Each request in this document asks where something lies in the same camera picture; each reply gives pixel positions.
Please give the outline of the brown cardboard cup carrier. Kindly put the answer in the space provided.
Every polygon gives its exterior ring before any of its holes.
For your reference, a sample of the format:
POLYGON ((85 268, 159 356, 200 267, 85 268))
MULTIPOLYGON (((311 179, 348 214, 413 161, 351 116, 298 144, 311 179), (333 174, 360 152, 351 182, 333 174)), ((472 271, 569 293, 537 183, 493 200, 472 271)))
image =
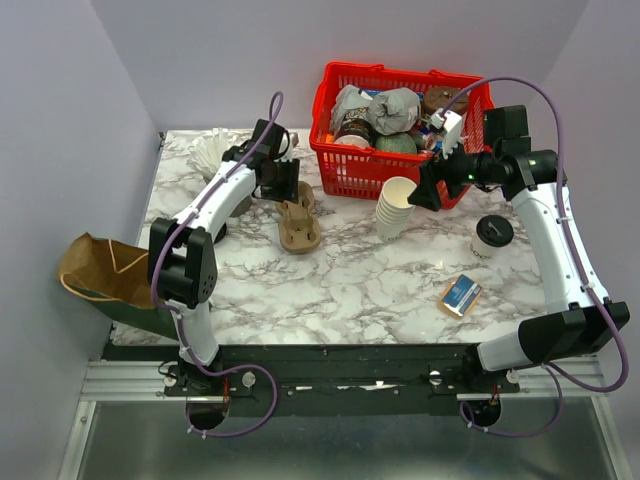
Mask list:
POLYGON ((315 250, 321 243, 320 224, 314 215, 315 197, 312 187, 298 183, 298 200, 276 204, 281 215, 279 239, 282 248, 290 254, 301 255, 315 250))

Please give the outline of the black plastic cup lid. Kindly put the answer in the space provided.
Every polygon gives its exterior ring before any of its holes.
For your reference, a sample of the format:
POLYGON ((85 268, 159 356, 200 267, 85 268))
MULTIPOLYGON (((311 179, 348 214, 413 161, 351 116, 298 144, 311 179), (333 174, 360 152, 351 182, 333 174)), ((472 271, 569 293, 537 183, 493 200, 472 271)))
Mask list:
POLYGON ((484 244, 501 248, 512 242, 514 229, 507 218, 500 215, 487 215, 476 224, 476 235, 484 244))

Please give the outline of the white paper cup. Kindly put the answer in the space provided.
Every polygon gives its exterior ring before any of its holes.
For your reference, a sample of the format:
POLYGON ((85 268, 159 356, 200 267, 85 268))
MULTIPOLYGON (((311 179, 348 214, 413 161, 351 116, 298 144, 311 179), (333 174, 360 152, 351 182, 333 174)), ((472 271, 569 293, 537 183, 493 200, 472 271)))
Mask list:
POLYGON ((486 260, 495 256, 500 248, 486 243, 480 236, 474 235, 470 243, 470 250, 474 256, 486 260))

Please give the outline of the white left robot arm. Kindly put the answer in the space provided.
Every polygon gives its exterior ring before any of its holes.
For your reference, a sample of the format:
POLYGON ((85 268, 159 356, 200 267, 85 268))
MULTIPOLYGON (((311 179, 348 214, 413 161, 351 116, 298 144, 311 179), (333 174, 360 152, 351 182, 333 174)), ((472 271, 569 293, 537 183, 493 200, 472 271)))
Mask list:
POLYGON ((275 202, 297 199, 299 161, 293 148, 288 130, 258 120, 248 140, 221 155, 215 175, 195 200, 150 227, 151 299, 170 311, 180 356, 193 364, 187 382, 201 395, 214 393, 222 380, 220 368, 212 364, 219 344, 208 313, 218 278, 214 240, 236 208, 256 192, 275 202))

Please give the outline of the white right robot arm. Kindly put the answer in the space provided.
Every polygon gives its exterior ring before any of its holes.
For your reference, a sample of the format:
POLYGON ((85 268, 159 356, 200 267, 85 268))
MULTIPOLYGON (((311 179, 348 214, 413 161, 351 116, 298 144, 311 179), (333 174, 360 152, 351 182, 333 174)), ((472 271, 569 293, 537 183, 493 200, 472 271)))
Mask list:
POLYGON ((630 313, 612 301, 589 262, 570 215, 569 190, 552 150, 534 151, 524 106, 488 110, 484 139, 488 150, 468 153, 461 144, 462 118, 436 111, 431 122, 441 130, 442 149, 419 167, 411 204, 438 211, 438 185, 450 196, 467 186, 497 186, 512 204, 529 237, 543 281, 546 313, 525 320, 517 330, 477 345, 476 358, 460 367, 460 379, 480 392, 496 371, 594 354, 625 326, 630 313))

